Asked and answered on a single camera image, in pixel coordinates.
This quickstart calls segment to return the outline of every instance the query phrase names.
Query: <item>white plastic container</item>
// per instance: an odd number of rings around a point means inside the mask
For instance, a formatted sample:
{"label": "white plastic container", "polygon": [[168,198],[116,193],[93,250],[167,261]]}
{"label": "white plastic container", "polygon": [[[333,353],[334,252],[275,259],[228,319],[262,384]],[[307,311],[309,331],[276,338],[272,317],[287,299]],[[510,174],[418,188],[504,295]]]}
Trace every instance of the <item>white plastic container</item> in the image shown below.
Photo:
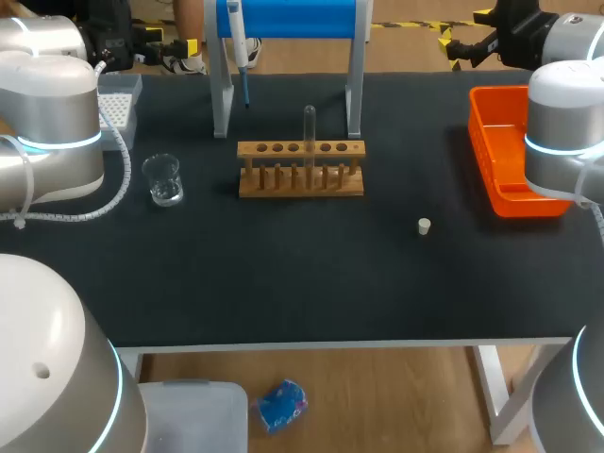
{"label": "white plastic container", "polygon": [[[143,78],[140,74],[102,74],[98,81],[99,102],[121,132],[128,149],[134,145],[136,135],[135,106],[143,90]],[[119,148],[111,135],[109,128],[102,118],[101,123],[101,149],[103,151],[117,151]]]}
{"label": "white plastic container", "polygon": [[140,384],[145,453],[247,453],[247,394],[230,382]]}

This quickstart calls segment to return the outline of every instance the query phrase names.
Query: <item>white metal frame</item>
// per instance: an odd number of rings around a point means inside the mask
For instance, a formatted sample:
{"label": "white metal frame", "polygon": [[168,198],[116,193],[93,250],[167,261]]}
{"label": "white metal frame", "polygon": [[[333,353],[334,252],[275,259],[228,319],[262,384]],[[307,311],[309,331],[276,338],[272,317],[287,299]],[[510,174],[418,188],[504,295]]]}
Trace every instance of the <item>white metal frame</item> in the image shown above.
{"label": "white metal frame", "polygon": [[537,348],[532,364],[519,380],[512,394],[503,376],[497,348],[494,345],[474,346],[480,384],[489,412],[490,434],[494,445],[510,445],[530,421],[530,393],[545,366],[569,339]]}
{"label": "white metal frame", "polygon": [[[512,444],[529,425],[529,399],[535,380],[570,338],[532,338],[505,340],[392,340],[379,342],[302,342],[259,344],[200,344],[190,346],[121,347],[122,361],[139,380],[143,354],[180,352],[258,351],[287,349],[333,349],[371,347],[452,347],[473,346],[480,383],[490,419],[490,434],[494,445]],[[512,394],[503,376],[497,345],[537,344],[538,353]]]}
{"label": "white metal frame", "polygon": [[[210,55],[210,91],[214,137],[223,139],[228,134],[234,88],[228,71],[225,40],[218,36],[216,0],[203,1],[205,11],[204,31],[206,33],[208,54]],[[349,139],[359,139],[361,137],[365,43],[367,41],[367,31],[371,29],[373,0],[356,0],[355,8],[355,36],[350,44],[348,77],[345,86],[346,123]]]}

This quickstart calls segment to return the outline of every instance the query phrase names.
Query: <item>wooden floor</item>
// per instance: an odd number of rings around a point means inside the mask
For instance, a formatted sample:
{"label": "wooden floor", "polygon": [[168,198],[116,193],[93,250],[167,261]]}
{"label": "wooden floor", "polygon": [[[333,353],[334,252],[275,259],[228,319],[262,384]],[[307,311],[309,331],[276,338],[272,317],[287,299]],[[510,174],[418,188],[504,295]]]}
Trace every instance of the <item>wooden floor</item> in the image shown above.
{"label": "wooden floor", "polygon": [[[374,20],[381,22],[471,20],[472,11],[491,8],[495,0],[375,0]],[[172,7],[157,1],[131,0],[134,16],[171,19]],[[598,14],[599,1],[543,0],[556,12]],[[455,27],[453,37],[477,42],[486,27]],[[428,28],[374,28],[367,47],[368,72],[450,71],[438,45],[440,33]],[[347,42],[266,40],[258,74],[343,73]],[[463,70],[469,70],[466,62]],[[480,69],[503,69],[495,57]],[[503,347],[499,354],[509,378],[530,347]],[[347,349],[264,351],[148,356],[143,379],[206,378],[242,385],[251,400],[282,379],[299,383],[310,407],[299,421],[278,435],[264,434],[250,420],[252,453],[532,453],[525,432],[511,447],[494,448],[478,375],[470,349]]]}

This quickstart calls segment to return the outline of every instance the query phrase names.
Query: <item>wooden test tube rack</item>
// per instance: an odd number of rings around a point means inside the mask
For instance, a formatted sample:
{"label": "wooden test tube rack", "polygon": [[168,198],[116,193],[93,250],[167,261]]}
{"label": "wooden test tube rack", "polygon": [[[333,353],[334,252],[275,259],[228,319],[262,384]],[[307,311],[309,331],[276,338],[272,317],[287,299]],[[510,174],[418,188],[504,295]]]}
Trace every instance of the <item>wooden test tube rack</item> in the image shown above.
{"label": "wooden test tube rack", "polygon": [[[244,161],[239,183],[241,197],[359,196],[364,194],[359,160],[365,157],[363,141],[317,141],[315,166],[292,163],[267,167],[264,161],[301,160],[304,142],[239,142],[237,157]],[[338,162],[349,159],[350,166]],[[316,161],[323,162],[316,166]]]}

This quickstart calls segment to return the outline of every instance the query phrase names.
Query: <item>white cable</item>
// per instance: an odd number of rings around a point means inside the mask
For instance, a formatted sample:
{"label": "white cable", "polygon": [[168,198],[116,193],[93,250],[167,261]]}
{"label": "white cable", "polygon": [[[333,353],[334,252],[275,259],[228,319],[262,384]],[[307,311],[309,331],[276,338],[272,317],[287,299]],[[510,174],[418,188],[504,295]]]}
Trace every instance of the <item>white cable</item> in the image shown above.
{"label": "white cable", "polygon": [[591,208],[594,217],[596,218],[597,229],[600,232],[600,238],[602,240],[602,245],[604,245],[604,216],[602,216],[602,211],[600,210],[600,206],[597,203],[593,203],[592,201],[585,198],[582,194],[583,192],[583,184],[585,183],[585,179],[589,171],[594,168],[596,161],[604,156],[604,151],[600,151],[594,155],[592,155],[583,168],[581,168],[579,172],[579,177],[577,178],[577,184],[575,185],[575,203],[580,208]]}
{"label": "white cable", "polygon": [[597,229],[600,231],[600,237],[602,238],[602,245],[604,245],[604,216],[602,216],[602,211],[600,210],[600,206],[596,203],[592,203],[592,212],[594,213],[594,217],[596,218]]}
{"label": "white cable", "polygon": [[23,145],[19,143],[17,139],[11,137],[9,135],[0,135],[0,138],[9,141],[14,148],[17,150],[21,159],[23,160],[23,165],[25,169],[25,202],[23,207],[21,208],[21,212],[17,214],[15,217],[14,224],[17,228],[23,229],[25,228],[25,215],[29,210],[29,206],[31,205],[31,200],[34,197],[34,171],[31,168],[31,162],[29,161],[29,156],[25,152]]}
{"label": "white cable", "polygon": [[[96,65],[96,67],[94,68],[94,75],[96,76],[97,79],[106,67],[107,67],[107,64],[104,61],[100,61]],[[120,148],[120,151],[122,152],[122,159],[124,161],[124,177],[122,178],[122,185],[120,186],[120,189],[118,190],[117,194],[115,194],[115,196],[111,199],[111,201],[109,201],[107,203],[107,205],[105,205],[103,208],[94,210],[92,212],[88,212],[86,214],[66,215],[66,214],[47,214],[47,213],[40,213],[40,212],[27,212],[23,216],[24,220],[23,220],[22,227],[25,226],[25,220],[46,220],[46,221],[50,221],[50,222],[85,222],[87,220],[96,219],[98,217],[101,217],[102,215],[107,214],[110,210],[115,208],[126,195],[126,191],[128,189],[128,186],[130,185],[130,178],[131,178],[131,174],[132,174],[132,164],[130,161],[130,153],[128,152],[128,148],[126,146],[126,143],[124,142],[124,138],[122,137],[122,134],[113,125],[113,123],[111,122],[111,119],[109,118],[109,116],[107,115],[105,110],[103,109],[101,102],[100,102],[100,96],[99,96],[98,108],[99,108],[99,112],[100,112],[101,116],[105,120],[105,123],[107,123],[107,126],[109,127],[109,130],[111,131],[111,134],[113,135],[113,138],[117,142],[117,144]],[[31,188],[32,188],[32,192],[33,192],[33,174],[32,174]],[[0,221],[16,220],[19,216],[20,216],[20,214],[17,214],[16,212],[0,213]]]}

